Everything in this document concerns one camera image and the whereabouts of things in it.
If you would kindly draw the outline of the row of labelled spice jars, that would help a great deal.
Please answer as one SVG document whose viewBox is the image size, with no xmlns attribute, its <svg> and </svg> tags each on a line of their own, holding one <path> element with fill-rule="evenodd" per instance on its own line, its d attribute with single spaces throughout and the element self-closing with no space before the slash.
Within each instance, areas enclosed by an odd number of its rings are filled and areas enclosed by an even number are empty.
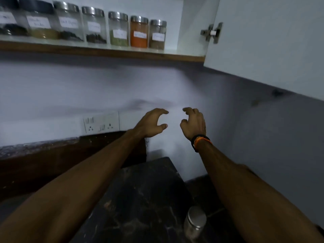
<svg viewBox="0 0 324 243">
<path fill-rule="evenodd" d="M 164 50 L 167 22 L 108 12 L 110 44 Z M 0 35 L 107 44 L 105 13 L 100 8 L 64 1 L 0 0 Z"/>
</svg>

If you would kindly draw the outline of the white cabinet door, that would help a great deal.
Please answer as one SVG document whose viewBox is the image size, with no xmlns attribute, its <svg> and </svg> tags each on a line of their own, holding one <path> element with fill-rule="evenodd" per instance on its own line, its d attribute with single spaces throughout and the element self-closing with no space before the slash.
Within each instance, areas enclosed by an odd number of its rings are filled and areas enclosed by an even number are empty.
<svg viewBox="0 0 324 243">
<path fill-rule="evenodd" d="M 220 0 L 204 66 L 324 101 L 324 0 Z"/>
</svg>

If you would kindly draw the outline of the metal cabinet hinge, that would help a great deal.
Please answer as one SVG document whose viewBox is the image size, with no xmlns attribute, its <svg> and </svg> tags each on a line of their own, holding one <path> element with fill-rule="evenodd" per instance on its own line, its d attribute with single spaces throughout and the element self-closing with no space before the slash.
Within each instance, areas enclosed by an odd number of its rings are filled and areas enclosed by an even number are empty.
<svg viewBox="0 0 324 243">
<path fill-rule="evenodd" d="M 213 38 L 213 43 L 218 44 L 222 28 L 224 26 L 223 22 L 218 23 L 218 26 L 213 29 L 213 24 L 210 24 L 208 29 L 201 30 L 200 35 L 205 37 L 205 41 L 210 41 Z"/>
</svg>

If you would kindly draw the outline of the person's left hand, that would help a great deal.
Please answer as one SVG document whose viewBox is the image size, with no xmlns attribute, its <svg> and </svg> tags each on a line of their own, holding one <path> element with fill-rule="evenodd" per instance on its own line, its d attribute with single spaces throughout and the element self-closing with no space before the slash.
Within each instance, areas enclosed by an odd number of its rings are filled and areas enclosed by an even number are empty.
<svg viewBox="0 0 324 243">
<path fill-rule="evenodd" d="M 155 108 L 148 111 L 131 132 L 139 138 L 151 138 L 160 133 L 154 133 L 154 126 L 158 125 L 160 116 L 168 114 L 169 112 L 165 109 Z"/>
</svg>

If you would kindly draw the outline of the glass jar with steel lid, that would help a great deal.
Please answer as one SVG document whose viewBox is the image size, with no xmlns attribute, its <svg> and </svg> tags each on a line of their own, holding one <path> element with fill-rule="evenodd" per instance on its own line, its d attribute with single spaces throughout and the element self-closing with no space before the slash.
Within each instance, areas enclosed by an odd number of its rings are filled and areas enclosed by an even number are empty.
<svg viewBox="0 0 324 243">
<path fill-rule="evenodd" d="M 184 235 L 189 240 L 196 240 L 203 232 L 206 222 L 207 216 L 199 206 L 190 207 L 184 220 Z"/>
</svg>

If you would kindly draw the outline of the person's right hand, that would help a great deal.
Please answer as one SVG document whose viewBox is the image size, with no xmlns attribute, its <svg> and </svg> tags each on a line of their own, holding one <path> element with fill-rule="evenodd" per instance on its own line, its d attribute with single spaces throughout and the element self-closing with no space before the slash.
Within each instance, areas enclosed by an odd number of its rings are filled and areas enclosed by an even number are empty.
<svg viewBox="0 0 324 243">
<path fill-rule="evenodd" d="M 184 136 L 191 141 L 195 135 L 206 135 L 206 124 L 203 114 L 198 109 L 192 109 L 191 107 L 183 108 L 183 112 L 188 115 L 188 130 L 183 131 Z"/>
</svg>

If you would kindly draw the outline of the person's right forearm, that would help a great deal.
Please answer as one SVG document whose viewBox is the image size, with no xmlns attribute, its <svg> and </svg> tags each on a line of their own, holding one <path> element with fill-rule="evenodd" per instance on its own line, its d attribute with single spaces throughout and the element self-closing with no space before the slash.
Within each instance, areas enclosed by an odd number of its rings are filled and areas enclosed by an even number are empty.
<svg viewBox="0 0 324 243">
<path fill-rule="evenodd" d="M 324 243 L 315 225 L 285 196 L 215 146 L 197 145 L 203 164 L 247 243 Z"/>
</svg>

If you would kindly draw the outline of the black and orange wristband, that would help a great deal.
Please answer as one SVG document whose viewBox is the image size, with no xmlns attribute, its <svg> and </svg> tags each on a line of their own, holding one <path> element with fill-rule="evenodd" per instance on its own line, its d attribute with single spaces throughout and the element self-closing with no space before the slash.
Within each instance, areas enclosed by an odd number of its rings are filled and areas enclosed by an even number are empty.
<svg viewBox="0 0 324 243">
<path fill-rule="evenodd" d="M 193 138 L 191 139 L 191 145 L 192 145 L 192 148 L 194 149 L 194 151 L 196 153 L 199 152 L 198 149 L 197 149 L 197 145 L 198 145 L 198 143 L 200 141 L 206 141 L 206 142 L 212 144 L 212 142 L 210 141 L 210 139 L 207 136 L 205 136 L 205 135 L 198 134 L 198 135 L 193 136 Z"/>
</svg>

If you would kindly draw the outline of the person's left forearm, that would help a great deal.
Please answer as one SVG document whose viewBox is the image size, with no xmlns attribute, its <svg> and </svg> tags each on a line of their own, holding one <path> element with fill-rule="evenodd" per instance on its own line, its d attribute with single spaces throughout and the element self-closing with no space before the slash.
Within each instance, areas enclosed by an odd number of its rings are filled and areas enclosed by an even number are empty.
<svg viewBox="0 0 324 243">
<path fill-rule="evenodd" d="M 144 137 L 143 128 L 128 130 L 39 189 L 0 225 L 0 243 L 69 241 L 103 196 L 113 175 Z"/>
</svg>

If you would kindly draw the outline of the white wall socket plate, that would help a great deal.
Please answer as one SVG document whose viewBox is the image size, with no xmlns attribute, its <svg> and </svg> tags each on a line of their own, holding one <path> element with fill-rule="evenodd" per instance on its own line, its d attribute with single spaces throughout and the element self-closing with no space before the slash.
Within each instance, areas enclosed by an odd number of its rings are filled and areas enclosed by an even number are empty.
<svg viewBox="0 0 324 243">
<path fill-rule="evenodd" d="M 119 113 L 92 114 L 83 117 L 86 135 L 96 135 L 119 131 Z"/>
</svg>

